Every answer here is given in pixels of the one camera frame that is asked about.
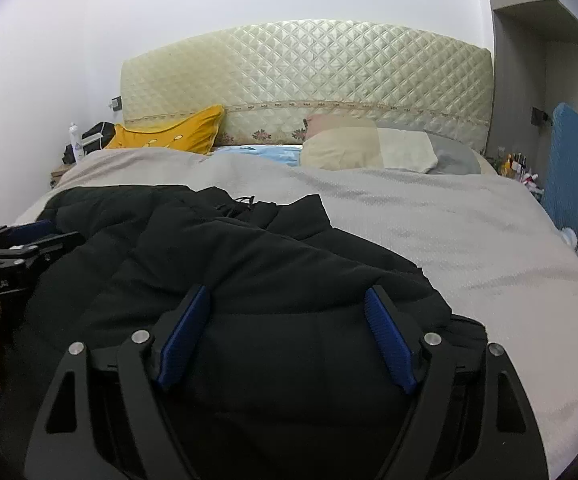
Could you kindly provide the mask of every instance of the yellow pillow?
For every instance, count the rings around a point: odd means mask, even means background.
[[[127,130],[115,125],[115,135],[109,148],[171,148],[182,152],[206,155],[218,134],[224,107],[213,105],[172,126],[152,126],[141,130]]]

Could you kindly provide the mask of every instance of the metal screw head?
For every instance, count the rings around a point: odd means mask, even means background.
[[[501,356],[504,353],[504,347],[498,343],[491,343],[489,345],[489,351],[496,357]]]
[[[424,334],[424,342],[431,346],[437,346],[442,342],[440,334],[435,332],[427,332]]]
[[[71,345],[69,346],[69,353],[71,355],[78,355],[82,353],[84,349],[85,349],[84,343],[76,341],[75,343],[71,343]]]
[[[142,344],[149,340],[150,334],[146,330],[137,330],[133,334],[131,334],[131,341],[134,343]]]

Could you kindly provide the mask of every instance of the bedspread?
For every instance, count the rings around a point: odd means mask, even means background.
[[[334,227],[422,267],[454,313],[505,346],[556,478],[578,453],[578,258],[520,184],[489,175],[290,168],[259,157],[163,148],[95,152],[50,196],[75,186],[185,184],[288,203],[318,193]]]

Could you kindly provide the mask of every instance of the black puffer jacket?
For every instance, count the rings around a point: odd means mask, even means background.
[[[410,397],[391,383],[364,318],[372,285],[422,330],[466,351],[486,343],[478,324],[452,329],[451,309],[413,263],[331,227],[315,195],[278,206],[216,188],[78,188],[40,218],[86,243],[41,276],[16,333],[10,366],[22,372],[11,387],[22,373],[26,400],[5,395],[0,418],[17,412],[17,440],[1,445],[18,460],[68,345],[120,344],[194,283],[211,293],[211,319],[166,406],[203,479],[373,478]]]

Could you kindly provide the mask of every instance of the spray bottle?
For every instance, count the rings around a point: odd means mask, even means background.
[[[69,128],[69,139],[71,140],[71,147],[73,148],[73,158],[76,159],[77,164],[85,158],[85,149],[82,147],[82,136],[80,136],[75,123],[71,123]]]

